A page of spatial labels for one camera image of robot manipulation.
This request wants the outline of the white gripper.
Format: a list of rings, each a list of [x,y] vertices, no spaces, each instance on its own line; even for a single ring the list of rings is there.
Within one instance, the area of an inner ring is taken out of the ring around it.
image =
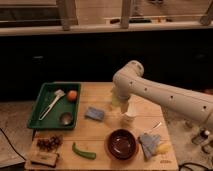
[[[112,105],[112,107],[113,108],[119,108],[122,113],[126,113],[128,111],[129,102],[128,101],[120,101],[120,106],[119,107],[114,107],[113,105]]]

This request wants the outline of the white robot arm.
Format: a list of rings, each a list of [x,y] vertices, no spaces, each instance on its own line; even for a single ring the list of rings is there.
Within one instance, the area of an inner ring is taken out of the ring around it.
[[[165,106],[213,130],[213,95],[174,87],[143,78],[144,67],[131,60],[113,76],[115,96],[128,101],[132,94]]]

